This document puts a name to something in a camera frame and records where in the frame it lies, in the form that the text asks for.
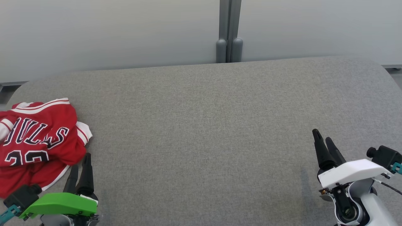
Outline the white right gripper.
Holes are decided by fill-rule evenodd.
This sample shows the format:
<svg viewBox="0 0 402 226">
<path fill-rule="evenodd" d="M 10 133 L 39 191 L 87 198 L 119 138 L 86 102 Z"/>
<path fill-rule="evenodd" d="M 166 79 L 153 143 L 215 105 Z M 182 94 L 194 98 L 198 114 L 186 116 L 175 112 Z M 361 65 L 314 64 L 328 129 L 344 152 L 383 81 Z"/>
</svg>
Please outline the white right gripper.
<svg viewBox="0 0 402 226">
<path fill-rule="evenodd" d="M 345 158 L 330 137 L 324 139 L 317 129 L 312 130 L 314 147 L 320 170 L 326 170 L 318 176 L 322 188 L 333 189 L 336 186 L 355 181 L 378 178 L 382 174 L 392 177 L 393 174 L 383 166 L 367 159 L 346 163 Z"/>
</svg>

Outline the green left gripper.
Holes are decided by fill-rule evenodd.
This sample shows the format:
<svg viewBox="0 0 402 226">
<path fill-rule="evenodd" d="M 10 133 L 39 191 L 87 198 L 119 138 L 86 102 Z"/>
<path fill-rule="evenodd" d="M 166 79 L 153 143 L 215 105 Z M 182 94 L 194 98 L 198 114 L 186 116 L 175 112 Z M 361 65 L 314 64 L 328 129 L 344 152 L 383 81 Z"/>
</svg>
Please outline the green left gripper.
<svg viewBox="0 0 402 226">
<path fill-rule="evenodd" d="M 42 226 L 96 226 L 99 223 L 98 201 L 94 193 L 91 154 L 82 161 L 79 182 L 79 167 L 73 165 L 66 180 L 64 192 L 48 193 L 36 200 L 19 216 L 24 221 L 39 217 Z"/>
</svg>

